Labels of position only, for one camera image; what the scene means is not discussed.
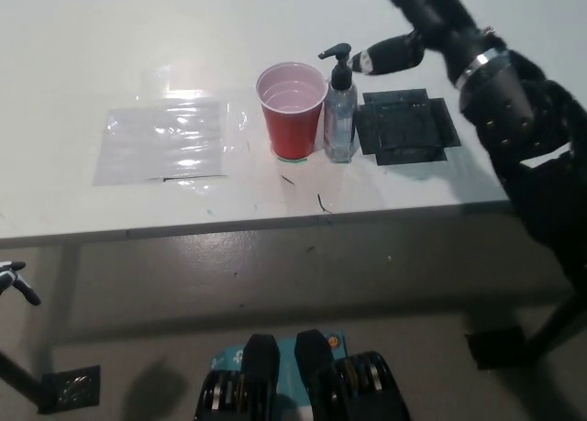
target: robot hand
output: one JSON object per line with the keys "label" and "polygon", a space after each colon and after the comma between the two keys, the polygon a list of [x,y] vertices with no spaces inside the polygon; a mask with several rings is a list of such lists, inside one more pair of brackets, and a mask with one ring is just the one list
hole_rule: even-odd
{"label": "robot hand", "polygon": [[0,262],[0,294],[11,286],[18,289],[31,305],[40,305],[40,298],[18,271],[25,268],[25,262]]}
{"label": "robot hand", "polygon": [[[476,127],[515,212],[587,294],[587,113],[492,28],[479,29],[460,0],[391,1],[415,31],[358,54],[353,70],[402,71],[425,50],[439,52],[460,91],[460,112]],[[555,160],[535,168],[522,162],[566,144],[570,152]]]}

